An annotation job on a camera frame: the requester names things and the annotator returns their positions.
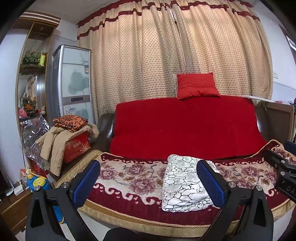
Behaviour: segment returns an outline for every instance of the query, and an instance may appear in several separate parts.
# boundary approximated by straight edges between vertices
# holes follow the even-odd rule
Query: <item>wooden side table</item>
[[[11,194],[9,197],[1,197],[3,204],[0,206],[0,214],[14,235],[26,226],[31,198],[32,193],[29,189],[18,196]]]

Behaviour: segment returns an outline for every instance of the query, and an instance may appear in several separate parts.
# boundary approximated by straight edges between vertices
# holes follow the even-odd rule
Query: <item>tile floor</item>
[[[292,210],[287,212],[283,217],[281,217],[279,220],[274,222],[274,238],[273,241],[277,241],[278,238],[282,235],[284,230],[286,229],[291,215]],[[89,229],[93,232],[93,234],[96,236],[96,238],[99,241],[102,241],[107,231],[111,228],[114,228],[114,225],[103,223],[103,222],[97,222],[93,220],[91,217],[87,216],[84,213],[79,212]],[[66,224],[61,225],[62,230],[66,236],[66,238],[70,241],[75,241],[70,230],[68,229],[68,226]],[[23,233],[18,233],[16,235],[17,239],[19,241],[25,241],[25,231]],[[155,236],[150,234],[141,235],[142,241],[189,241],[189,240],[196,240],[196,238],[172,238],[172,237],[162,237],[162,236]]]

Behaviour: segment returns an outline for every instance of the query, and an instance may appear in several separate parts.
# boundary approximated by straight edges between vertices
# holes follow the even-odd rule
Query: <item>red pillow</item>
[[[198,96],[221,97],[215,86],[213,73],[178,74],[177,99],[188,99]]]

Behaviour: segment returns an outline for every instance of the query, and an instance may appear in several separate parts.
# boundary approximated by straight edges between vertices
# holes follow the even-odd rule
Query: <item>maroon curtain trim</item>
[[[98,11],[92,13],[91,15],[89,15],[88,17],[86,17],[85,19],[81,20],[78,22],[78,27],[81,27],[83,26],[84,24],[88,23],[90,20],[94,19],[95,17],[98,17],[100,15],[102,15],[103,13],[106,13],[108,10],[111,10],[113,8],[118,8],[119,5],[122,5],[124,3],[129,3],[129,2],[141,2],[142,0],[119,0],[115,3],[110,3],[109,5],[107,5],[106,7],[102,7],[101,9],[99,9]],[[244,2],[244,1],[241,1],[241,0],[238,0],[240,1],[240,4],[241,5],[246,5],[247,7],[252,7],[252,5],[248,2]],[[203,5],[209,5],[208,3],[206,2],[200,2],[200,1],[197,1],[199,2],[199,4],[203,4]],[[171,5],[172,4],[177,4],[176,1],[171,1]]]
[[[124,2],[124,3],[125,3],[125,2],[131,2],[131,1],[132,1],[132,0],[119,0],[119,1],[116,2],[116,3],[109,4],[107,7],[102,8],[102,9],[100,9],[99,11],[101,11],[101,14],[102,14],[102,13],[106,13],[107,10],[110,10],[110,9],[114,8],[114,7],[110,7],[110,5],[116,5],[116,4],[118,4],[119,2]],[[252,5],[251,5],[250,3],[248,3],[248,2],[243,2],[243,1],[241,1],[240,3],[241,3],[242,5],[246,5],[246,4],[248,4],[248,6],[246,5],[247,7],[249,7],[249,6],[252,7]],[[161,4],[160,4],[160,7],[158,7],[157,10],[158,10],[158,11],[161,11],[161,7],[169,7],[169,8],[170,8],[173,4],[176,4],[176,5],[179,6],[179,4],[177,3],[177,1],[174,0],[174,1],[171,1],[171,4],[170,4],[170,5],[169,5],[169,4],[163,4],[163,3],[161,3]],[[198,6],[198,5],[208,5],[208,6],[210,6],[210,8],[213,8],[213,9],[215,9],[215,8],[224,8],[225,11],[226,11],[227,8],[229,8],[229,6],[228,6],[227,4],[223,4],[223,5],[209,5],[207,2],[200,2],[200,1],[196,1],[196,2],[194,2],[194,3],[189,3],[188,6],[184,6],[184,7],[180,7],[180,6],[179,6],[179,7],[180,7],[181,10],[189,10],[190,6]],[[154,2],[150,2],[150,3],[148,3],[148,6],[144,6],[144,7],[142,7],[142,10],[143,10],[143,9],[150,9],[151,6],[155,6],[155,3],[154,3]],[[132,11],[121,11],[121,12],[119,12],[119,13],[118,13],[118,16],[117,16],[116,18],[106,18],[106,19],[105,19],[105,22],[114,22],[114,21],[118,20],[118,17],[119,17],[120,15],[130,15],[130,14],[133,14],[134,12],[137,13],[138,16],[141,16],[141,15],[142,15],[141,12],[138,12],[137,9],[134,8]],[[232,12],[233,12],[233,13],[236,12],[238,15],[243,16],[243,17],[250,16],[250,17],[252,17],[254,20],[259,20],[259,21],[260,21],[260,19],[259,19],[257,16],[255,16],[255,15],[251,15],[248,11],[238,12],[238,11],[236,11],[235,9],[232,9]],[[87,18],[83,19],[82,21],[84,22],[84,20],[88,19],[88,18],[91,17],[93,14],[91,14],[91,15],[88,16]],[[79,26],[79,23],[78,23],[78,27],[83,26],[84,24],[88,23],[89,21],[84,22],[84,23],[83,23],[82,25],[80,25],[80,26]],[[77,36],[77,39],[80,39],[81,37],[88,36],[88,34],[89,34],[90,31],[96,31],[96,30],[98,30],[98,29],[100,28],[101,25],[102,25],[103,27],[105,27],[105,23],[103,23],[103,22],[101,21],[101,22],[99,23],[98,26],[96,26],[96,27],[90,27],[90,28],[87,30],[87,32],[82,33],[82,34],[79,34],[79,36]]]

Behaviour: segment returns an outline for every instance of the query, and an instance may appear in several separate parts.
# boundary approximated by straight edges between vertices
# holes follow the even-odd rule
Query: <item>curtain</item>
[[[120,102],[176,96],[185,62],[168,7],[119,1],[78,24],[78,46],[92,50],[96,122]]]
[[[172,8],[187,72],[213,72],[220,94],[271,99],[270,48],[250,3],[177,0]]]

